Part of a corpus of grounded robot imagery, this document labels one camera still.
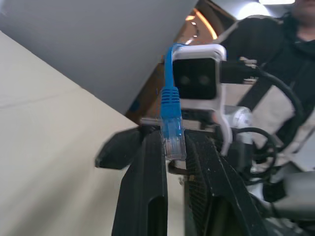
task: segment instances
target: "white surface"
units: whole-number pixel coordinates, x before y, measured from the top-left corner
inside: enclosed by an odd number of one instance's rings
[[[264,5],[293,4],[295,0],[259,0]]]
[[[124,114],[196,3],[0,0],[0,30]]]
[[[291,158],[298,168],[303,171],[315,171],[315,133],[313,133],[301,147],[295,157]]]
[[[173,54],[173,61],[200,58],[226,60],[226,49],[219,44],[193,45],[180,47]]]
[[[125,171],[94,158],[135,125],[2,32],[0,52],[0,236],[111,235]],[[181,186],[168,181],[180,235]]]

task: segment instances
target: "ceiling light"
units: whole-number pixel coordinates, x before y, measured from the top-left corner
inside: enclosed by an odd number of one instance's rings
[[[295,0],[259,0],[263,5],[282,5],[282,4],[293,4]]]
[[[195,19],[195,16],[187,16],[187,17],[186,17],[186,21],[191,21],[191,20],[193,20],[193,19]]]
[[[213,39],[217,39],[217,33],[215,32],[215,30],[212,28],[211,24],[209,23],[209,21],[207,21],[207,19],[200,13],[200,11],[198,11],[197,9],[194,9],[194,12],[196,13],[196,15],[199,17],[199,19],[202,21],[202,23],[205,24],[205,26],[208,28],[208,31],[210,32],[211,36]]]

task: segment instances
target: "blue ethernet cable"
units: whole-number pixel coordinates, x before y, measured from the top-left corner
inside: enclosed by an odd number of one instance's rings
[[[161,134],[166,160],[186,159],[186,145],[182,121],[181,102],[174,86],[173,52],[183,44],[174,44],[165,57],[165,87],[161,91]]]

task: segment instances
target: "gray ceiling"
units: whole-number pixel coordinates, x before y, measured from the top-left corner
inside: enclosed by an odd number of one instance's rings
[[[5,0],[0,30],[124,113],[196,2]]]

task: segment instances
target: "camera lens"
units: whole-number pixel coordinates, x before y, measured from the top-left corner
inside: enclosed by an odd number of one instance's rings
[[[181,77],[181,84],[182,85],[188,85],[190,83],[190,79],[187,76],[182,76]]]
[[[199,83],[202,85],[209,85],[210,84],[210,78],[208,76],[202,75],[199,77]]]

